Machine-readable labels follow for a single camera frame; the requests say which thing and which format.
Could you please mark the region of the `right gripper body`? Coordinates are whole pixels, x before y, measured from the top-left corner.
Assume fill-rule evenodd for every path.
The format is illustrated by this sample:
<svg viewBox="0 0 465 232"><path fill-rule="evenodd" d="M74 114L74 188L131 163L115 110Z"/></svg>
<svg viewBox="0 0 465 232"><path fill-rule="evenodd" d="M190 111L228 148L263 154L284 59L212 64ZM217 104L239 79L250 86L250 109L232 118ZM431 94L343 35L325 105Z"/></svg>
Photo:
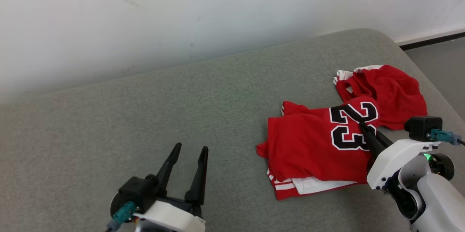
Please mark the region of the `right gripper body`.
<svg viewBox="0 0 465 232"><path fill-rule="evenodd" d="M439 145L439 141L415 141L412 139L396 141L377 156L367 174L367 183L371 189L382 188L389 177L392 177L415 156L432 151L433 146Z"/></svg>

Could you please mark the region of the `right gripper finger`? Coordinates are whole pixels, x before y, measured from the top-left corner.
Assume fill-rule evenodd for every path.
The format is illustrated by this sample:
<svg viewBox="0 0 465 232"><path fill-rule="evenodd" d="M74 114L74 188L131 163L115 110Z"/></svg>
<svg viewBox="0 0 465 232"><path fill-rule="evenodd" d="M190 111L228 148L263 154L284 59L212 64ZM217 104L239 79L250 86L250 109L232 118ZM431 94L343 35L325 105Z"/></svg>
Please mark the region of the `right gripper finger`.
<svg viewBox="0 0 465 232"><path fill-rule="evenodd" d="M366 125L364 122L360 122L359 127L365 138L365 142L372 158L377 158L379 154L385 150L385 146L377 139L376 129Z"/></svg>
<svg viewBox="0 0 465 232"><path fill-rule="evenodd" d="M376 131L376 139L385 148L390 147L393 144L393 142L387 136L385 136L381 131Z"/></svg>

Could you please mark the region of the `grey fabric sofa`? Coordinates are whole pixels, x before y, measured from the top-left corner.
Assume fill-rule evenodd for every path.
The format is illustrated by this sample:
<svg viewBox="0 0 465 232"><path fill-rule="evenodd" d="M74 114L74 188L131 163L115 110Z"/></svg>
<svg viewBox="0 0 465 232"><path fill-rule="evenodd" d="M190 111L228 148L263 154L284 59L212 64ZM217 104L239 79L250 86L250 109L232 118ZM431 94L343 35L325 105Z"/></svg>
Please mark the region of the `grey fabric sofa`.
<svg viewBox="0 0 465 232"><path fill-rule="evenodd" d="M389 64L420 83L430 115L465 121L386 35L354 29L0 105L0 232L104 232L130 177L156 174L176 143L168 194L183 198L209 148L207 232L408 232L369 186L277 201L256 145L282 101L342 103L339 69Z"/></svg>

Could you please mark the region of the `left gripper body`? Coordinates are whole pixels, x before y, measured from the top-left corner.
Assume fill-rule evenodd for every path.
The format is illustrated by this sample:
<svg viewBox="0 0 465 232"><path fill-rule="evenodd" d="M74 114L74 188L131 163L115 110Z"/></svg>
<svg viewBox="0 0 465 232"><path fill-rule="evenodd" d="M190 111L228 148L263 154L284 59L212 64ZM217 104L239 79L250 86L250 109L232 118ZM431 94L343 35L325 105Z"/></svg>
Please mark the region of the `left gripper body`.
<svg viewBox="0 0 465 232"><path fill-rule="evenodd" d="M202 217L204 196L173 197L144 196L141 210L134 215L139 221L134 232L206 232Z"/></svg>

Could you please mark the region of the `red white basketball jersey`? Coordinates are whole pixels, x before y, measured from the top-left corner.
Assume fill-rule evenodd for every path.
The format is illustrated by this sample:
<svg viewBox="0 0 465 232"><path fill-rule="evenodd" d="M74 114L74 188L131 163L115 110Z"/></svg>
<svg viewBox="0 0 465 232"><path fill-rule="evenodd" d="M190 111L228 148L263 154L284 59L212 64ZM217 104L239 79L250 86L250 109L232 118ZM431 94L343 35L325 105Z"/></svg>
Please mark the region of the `red white basketball jersey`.
<svg viewBox="0 0 465 232"><path fill-rule="evenodd" d="M371 153L360 123L371 131L380 126L374 99L320 109L284 101L281 116L267 121L266 141L257 145L276 199L366 184Z"/></svg>

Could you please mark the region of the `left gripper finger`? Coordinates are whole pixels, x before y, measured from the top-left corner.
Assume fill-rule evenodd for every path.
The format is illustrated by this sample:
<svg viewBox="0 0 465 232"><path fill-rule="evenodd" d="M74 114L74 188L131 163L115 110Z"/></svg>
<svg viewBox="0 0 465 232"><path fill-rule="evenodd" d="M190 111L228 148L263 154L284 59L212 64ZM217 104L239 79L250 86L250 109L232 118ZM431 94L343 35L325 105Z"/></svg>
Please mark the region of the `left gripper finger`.
<svg viewBox="0 0 465 232"><path fill-rule="evenodd" d="M177 143L174 146L173 150L170 152L167 159L165 160L161 169L158 171L158 174L157 174L158 185L157 185L157 192L156 192L158 197L167 196L167 184L169 182L169 178L170 178L173 166L178 161L181 148L182 148L182 144Z"/></svg>
<svg viewBox="0 0 465 232"><path fill-rule="evenodd" d="M208 152L208 147L204 146L197 162L198 167L191 183L191 187L185 194L186 202L198 206L202 206L205 200Z"/></svg>

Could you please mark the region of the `red white-trimmed shorts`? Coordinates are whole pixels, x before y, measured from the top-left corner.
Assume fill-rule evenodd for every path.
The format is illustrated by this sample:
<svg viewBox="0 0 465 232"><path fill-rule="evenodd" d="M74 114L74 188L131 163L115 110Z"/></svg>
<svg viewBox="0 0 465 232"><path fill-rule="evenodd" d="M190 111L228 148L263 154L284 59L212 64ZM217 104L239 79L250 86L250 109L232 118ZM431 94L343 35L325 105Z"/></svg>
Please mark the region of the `red white-trimmed shorts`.
<svg viewBox="0 0 465 232"><path fill-rule="evenodd" d="M391 130L403 130L411 117L428 115L419 82L393 66L338 70L333 84L344 102L361 96L377 101L380 125Z"/></svg>

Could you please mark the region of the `white wall baseboard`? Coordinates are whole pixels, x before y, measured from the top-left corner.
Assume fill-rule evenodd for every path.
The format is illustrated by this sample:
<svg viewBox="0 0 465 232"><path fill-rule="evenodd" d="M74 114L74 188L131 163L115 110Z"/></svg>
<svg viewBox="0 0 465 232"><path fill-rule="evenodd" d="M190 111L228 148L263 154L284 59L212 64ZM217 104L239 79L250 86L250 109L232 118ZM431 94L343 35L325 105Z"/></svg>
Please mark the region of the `white wall baseboard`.
<svg viewBox="0 0 465 232"><path fill-rule="evenodd" d="M438 43L445 43L447 41L456 40L463 37L465 37L465 23L396 39L394 42L403 51L407 51Z"/></svg>

